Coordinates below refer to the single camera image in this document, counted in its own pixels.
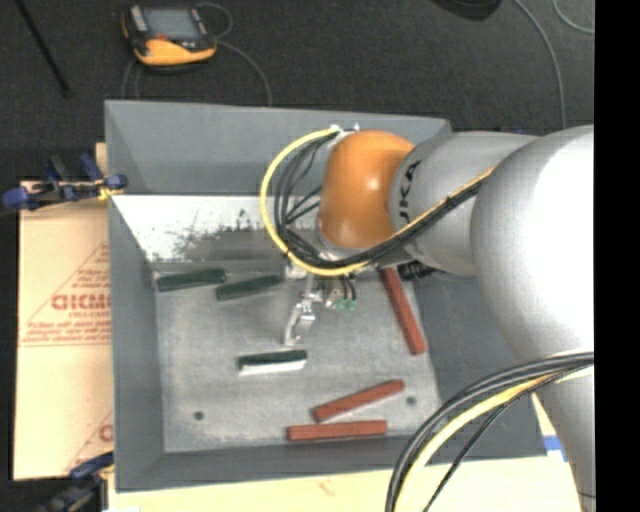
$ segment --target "cable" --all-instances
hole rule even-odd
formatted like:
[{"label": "cable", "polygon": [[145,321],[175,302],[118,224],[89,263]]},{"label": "cable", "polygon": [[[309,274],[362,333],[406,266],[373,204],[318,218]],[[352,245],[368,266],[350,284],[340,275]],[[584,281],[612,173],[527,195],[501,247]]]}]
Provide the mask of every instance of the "cable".
[{"label": "cable", "polygon": [[275,227],[271,222],[271,219],[269,218],[269,212],[267,209],[267,192],[269,190],[269,184],[271,183],[271,178],[273,177],[276,169],[290,153],[294,152],[299,147],[304,146],[308,142],[312,142],[316,139],[319,139],[321,137],[325,137],[328,135],[338,134],[340,131],[341,130],[337,127],[327,128],[325,130],[318,130],[316,132],[309,133],[291,142],[280,153],[278,153],[276,158],[271,162],[271,164],[269,164],[264,174],[264,177],[262,179],[262,184],[260,185],[260,197],[259,197],[260,214],[262,216],[262,221],[264,223],[264,226],[267,232],[269,233],[269,236],[271,237],[273,242],[276,244],[278,249],[280,249],[280,251],[282,251],[285,255],[287,255],[289,259],[291,259],[295,264],[297,264],[301,268],[313,274],[326,276],[326,277],[339,276],[347,272],[354,272],[362,268],[364,265],[362,264],[352,265],[346,270],[341,269],[339,271],[336,271],[333,269],[319,269],[312,265],[308,265],[305,261],[300,259],[298,256],[296,256],[295,254],[292,254],[289,247],[278,236],[278,233],[276,232]]},{"label": "cable", "polygon": [[544,41],[544,44],[547,47],[547,51],[551,56],[551,62],[553,63],[553,70],[555,72],[556,81],[558,83],[558,96],[560,100],[560,121],[562,124],[562,129],[564,130],[565,128],[567,128],[567,112],[566,112],[566,106],[564,101],[564,83],[562,81],[562,76],[560,75],[560,66],[558,65],[556,52],[554,51],[553,46],[551,46],[551,42],[549,41],[549,38],[547,37],[546,32],[543,30],[542,26],[540,25],[540,23],[538,23],[538,20],[533,16],[533,14],[531,14],[531,12],[520,2],[520,0],[513,0],[513,3],[520,8],[520,10],[527,16],[527,18],[529,18],[533,26],[536,28],[536,30],[542,37],[542,40]]},{"label": "cable", "polygon": [[265,89],[265,91],[267,93],[267,106],[271,107],[273,105],[273,93],[271,92],[271,86],[269,85],[269,81],[267,80],[267,77],[264,74],[264,71],[262,71],[262,68],[256,63],[255,60],[253,60],[251,57],[249,57],[249,55],[247,55],[245,52],[243,52],[237,46],[234,46],[231,43],[227,43],[226,41],[218,41],[218,44],[220,46],[224,46],[224,47],[228,48],[231,51],[236,52],[238,55],[240,55],[240,57],[244,58],[244,60],[246,60],[249,64],[251,64],[253,69],[256,70],[256,72],[258,73],[258,75],[262,79],[262,83],[264,84],[264,89]]},{"label": "cable", "polygon": [[222,7],[220,4],[216,4],[214,2],[198,2],[195,7],[196,9],[200,7],[211,7],[213,9],[217,9],[218,11],[221,11],[227,17],[227,28],[225,28],[219,34],[214,34],[213,36],[216,39],[222,39],[223,37],[229,35],[229,33],[233,30],[233,16],[231,16],[231,13],[225,7]]},{"label": "cable", "polygon": [[287,224],[290,224],[291,222],[293,222],[291,219],[291,217],[296,213],[296,211],[298,211],[298,209],[305,204],[306,202],[308,202],[313,196],[316,196],[320,193],[320,191],[322,190],[322,186],[317,186],[316,188],[314,188],[311,192],[309,192],[308,194],[306,194],[302,199],[300,199],[300,201],[298,201],[291,210],[289,210],[289,213],[287,214],[287,218],[285,220],[287,220]]},{"label": "cable", "polygon": [[140,78],[142,78],[143,68],[141,65],[136,67],[136,76],[133,79],[133,93],[137,100],[140,99]]},{"label": "cable", "polygon": [[342,298],[344,300],[349,300],[349,287],[347,286],[347,278],[345,276],[340,276],[340,284],[342,285]]},{"label": "cable", "polygon": [[[327,142],[329,142],[332,139],[333,139],[333,136],[329,136],[329,137],[325,137],[324,139],[320,140],[319,142],[313,143],[313,151],[311,153],[311,158],[309,159],[309,162],[307,163],[307,166],[300,173],[300,175],[296,176],[295,178],[292,175],[291,184],[285,190],[285,194],[286,194],[285,195],[285,199],[287,200],[287,202],[289,200],[289,196],[293,193],[293,189],[298,185],[298,183],[300,183],[307,176],[307,174],[309,174],[309,171],[311,170],[311,167],[313,166],[313,162],[315,161],[316,155],[318,154],[318,150],[324,144],[326,144]],[[307,194],[305,197],[303,197],[302,200],[300,201],[300,203],[298,203],[296,205],[296,207],[294,209],[292,209],[289,213],[292,214],[293,212],[295,212],[295,210],[300,207],[300,204],[304,204],[305,201],[307,201],[311,196],[313,196],[313,195],[317,194],[318,192],[320,192],[321,189],[322,189],[321,186],[320,187],[316,187],[315,189],[313,189],[309,194]]]},{"label": "cable", "polygon": [[[522,385],[526,382],[532,383],[534,379],[548,377],[554,372],[593,365],[594,361],[594,353],[585,352],[549,357],[541,361],[526,363],[490,375],[468,386],[447,400],[438,411],[432,414],[420,426],[400,454],[389,481],[385,512],[393,512],[395,510],[403,483],[411,467],[415,464],[416,459],[420,456],[420,453],[423,452],[426,440],[430,437],[434,429],[440,425],[441,421],[451,413],[470,402],[475,403],[479,398],[487,394],[492,394],[488,399],[492,400],[491,403],[496,403],[496,406],[501,405],[497,402],[499,402],[499,398],[504,399],[506,395],[501,395],[500,397],[498,397],[498,395],[505,390],[513,391],[515,386]],[[473,409],[473,413],[481,414],[481,412],[479,412],[481,411],[481,407],[486,406],[486,403],[478,404],[478,406]],[[472,413],[469,413],[469,410],[465,411],[465,413],[472,415]]]},{"label": "cable", "polygon": [[556,14],[558,15],[558,18],[560,18],[560,20],[562,20],[562,22],[565,23],[566,25],[569,25],[571,28],[579,32],[584,32],[585,34],[594,35],[596,33],[595,29],[593,28],[583,27],[571,21],[567,17],[567,15],[560,10],[560,7],[558,7],[558,0],[552,0],[551,4],[553,5],[553,10],[556,11]]},{"label": "cable", "polygon": [[454,458],[453,462],[451,463],[449,469],[447,470],[445,475],[440,480],[440,483],[438,484],[438,487],[436,488],[434,493],[431,495],[431,498],[429,499],[429,502],[427,503],[425,508],[422,510],[422,512],[429,512],[429,509],[431,508],[431,506],[433,505],[435,500],[438,498],[438,496],[442,493],[442,490],[444,489],[446,484],[449,482],[449,480],[451,480],[451,477],[454,475],[456,470],[460,467],[460,465],[464,461],[464,458],[471,451],[471,449],[478,442],[478,440],[482,437],[482,435],[487,431],[487,429],[502,415],[502,413],[504,413],[509,407],[511,407],[515,402],[517,402],[518,400],[520,400],[524,396],[529,395],[529,394],[535,392],[536,390],[540,389],[541,387],[546,386],[548,384],[551,384],[552,382],[557,381],[558,379],[564,378],[567,375],[569,375],[569,374],[571,374],[571,373],[573,373],[575,371],[577,371],[577,370],[565,370],[563,372],[555,373],[552,376],[546,378],[545,380],[543,380],[541,382],[538,382],[537,384],[533,385],[532,387],[527,388],[524,391],[521,391],[520,393],[518,393],[517,395],[515,395],[511,399],[509,399],[507,402],[502,404],[500,407],[498,407],[493,412],[493,414],[491,414],[491,416],[489,416],[482,423],[482,425],[480,425],[478,430],[476,430],[476,432],[473,434],[473,436],[464,445],[462,450],[460,450],[460,452],[456,455],[456,457]]},{"label": "cable", "polygon": [[347,282],[347,286],[349,287],[349,290],[351,291],[351,300],[355,302],[355,300],[357,299],[357,296],[356,296],[356,285],[353,284],[353,277],[347,276],[345,280]]},{"label": "cable", "polygon": [[287,215],[286,223],[287,224],[293,224],[300,217],[304,216],[306,213],[309,213],[311,210],[315,210],[318,206],[320,206],[320,201],[316,201],[315,203],[307,206],[304,210],[301,210],[300,212],[296,213],[295,215],[293,214],[293,210],[290,211],[289,214]]},{"label": "cable", "polygon": [[470,421],[478,418],[479,416],[491,411],[492,409],[504,404],[511,400],[514,396],[517,396],[523,391],[526,391],[533,387],[535,384],[544,381],[547,376],[531,379],[527,382],[514,385],[496,395],[493,395],[479,404],[465,410],[463,413],[456,416],[453,420],[447,423],[437,434],[421,449],[418,457],[412,462],[411,468],[407,472],[400,493],[398,495],[397,508],[402,508],[404,504],[404,497],[407,495],[407,490],[411,488],[413,482],[419,471],[431,460],[433,455],[438,449],[453,436],[458,430],[464,427]]},{"label": "cable", "polygon": [[40,33],[40,30],[38,30],[38,27],[33,21],[33,17],[31,16],[31,13],[27,9],[27,6],[25,5],[24,1],[14,0],[14,2],[18,10],[20,11],[20,14],[22,14],[22,17],[25,23],[27,24],[27,27],[29,28],[31,35],[36,40],[38,48],[40,48],[40,52],[42,53],[43,57],[47,61],[47,64],[49,65],[49,69],[51,69],[53,76],[58,82],[58,86],[60,87],[60,92],[62,93],[62,97],[65,99],[72,98],[75,93],[71,88],[71,86],[69,85],[69,83],[67,82],[67,80],[65,79],[64,75],[62,74],[62,71],[60,71],[60,67],[58,66],[55,59],[53,58],[53,55],[51,54],[51,51],[49,50],[47,43],[45,42],[44,38],[42,37],[42,34]]},{"label": "cable", "polygon": [[[274,191],[274,222],[277,232],[282,236],[287,234],[286,229],[283,229],[283,224],[286,224],[287,210],[289,207],[289,198],[293,192],[296,184],[302,179],[311,169],[316,152],[322,144],[333,138],[333,135],[324,137],[320,140],[313,141],[309,145],[305,146],[301,152],[293,157],[291,162],[286,166],[282,173],[282,177],[278,181],[276,189]],[[311,160],[306,168],[299,173],[305,158],[311,154]]]},{"label": "cable", "polygon": [[131,57],[127,67],[124,70],[124,75],[122,76],[122,82],[120,82],[120,98],[125,99],[127,97],[127,82],[129,81],[129,75],[131,74],[131,70],[136,65],[138,60],[134,57]]}]

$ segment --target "gray bin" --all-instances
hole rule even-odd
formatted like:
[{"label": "gray bin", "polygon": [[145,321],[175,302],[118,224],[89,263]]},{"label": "gray bin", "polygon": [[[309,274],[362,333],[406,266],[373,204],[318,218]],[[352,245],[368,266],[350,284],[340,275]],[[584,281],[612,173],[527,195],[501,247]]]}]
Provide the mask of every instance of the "gray bin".
[{"label": "gray bin", "polygon": [[[120,491],[390,468],[443,398],[513,362],[473,279],[406,286],[430,346],[411,357],[377,275],[365,273],[355,314],[318,310],[303,370],[255,378],[238,377],[235,356],[278,348],[303,282],[230,305],[216,303],[212,287],[161,293],[154,285],[160,273],[211,266],[230,280],[277,271],[257,190],[269,162],[299,136],[357,123],[417,143],[450,133],[446,121],[139,101],[107,101],[105,114],[108,171],[130,180],[110,206]],[[327,154],[302,192],[321,182]],[[405,380],[402,396],[343,418],[385,417],[386,436],[285,440],[286,425],[313,421],[312,406],[389,378]],[[504,418],[480,455],[542,452],[529,404]]]}]

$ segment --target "blue tape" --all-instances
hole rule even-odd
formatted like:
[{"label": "blue tape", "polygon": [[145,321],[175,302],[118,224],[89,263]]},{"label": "blue tape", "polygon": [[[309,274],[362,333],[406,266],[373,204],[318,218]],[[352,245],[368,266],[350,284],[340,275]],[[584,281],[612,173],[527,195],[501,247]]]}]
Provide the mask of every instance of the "blue tape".
[{"label": "blue tape", "polygon": [[562,448],[562,444],[560,444],[558,436],[544,436],[543,441],[547,453],[560,452],[562,454],[562,460],[568,462],[567,455],[564,453],[564,449]]}]

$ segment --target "clamp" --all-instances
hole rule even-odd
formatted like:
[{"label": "clamp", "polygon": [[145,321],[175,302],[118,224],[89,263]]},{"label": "clamp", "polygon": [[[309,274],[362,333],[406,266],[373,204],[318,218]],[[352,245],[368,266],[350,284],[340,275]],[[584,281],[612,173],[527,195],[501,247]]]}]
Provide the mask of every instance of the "clamp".
[{"label": "clamp", "polygon": [[53,155],[45,165],[43,181],[28,188],[20,186],[7,190],[2,194],[2,203],[9,209],[33,211],[43,206],[101,197],[129,184],[124,174],[105,177],[89,153],[82,153],[79,160],[89,182],[72,182],[62,159]]},{"label": "clamp", "polygon": [[113,463],[114,457],[111,451],[74,468],[69,473],[69,479],[73,483],[47,503],[38,505],[34,512],[77,512],[95,497],[104,502],[106,481],[100,473]]}]

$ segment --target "black floor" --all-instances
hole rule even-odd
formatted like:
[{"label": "black floor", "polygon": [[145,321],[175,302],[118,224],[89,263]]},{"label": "black floor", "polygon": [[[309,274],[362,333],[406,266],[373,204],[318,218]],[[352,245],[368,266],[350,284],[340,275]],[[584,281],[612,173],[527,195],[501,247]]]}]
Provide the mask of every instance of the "black floor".
[{"label": "black floor", "polygon": [[[556,4],[592,27],[594,1]],[[0,2],[0,191],[41,176],[53,153],[72,164],[104,137],[103,100],[136,95],[135,70],[123,84],[131,59],[119,28],[124,2],[25,4],[74,96],[63,98],[17,3]],[[234,21],[224,41],[261,66],[276,106],[427,114],[449,119],[456,130],[537,135],[594,121],[595,36],[562,21],[552,0],[503,0],[485,21],[429,0],[222,5]],[[224,15],[203,9],[213,30],[223,31]],[[137,85],[143,98],[233,105],[267,98],[258,73],[228,47],[196,72],[143,73]],[[16,237],[15,217],[0,216],[0,512],[31,510],[65,485],[9,481]]]}]

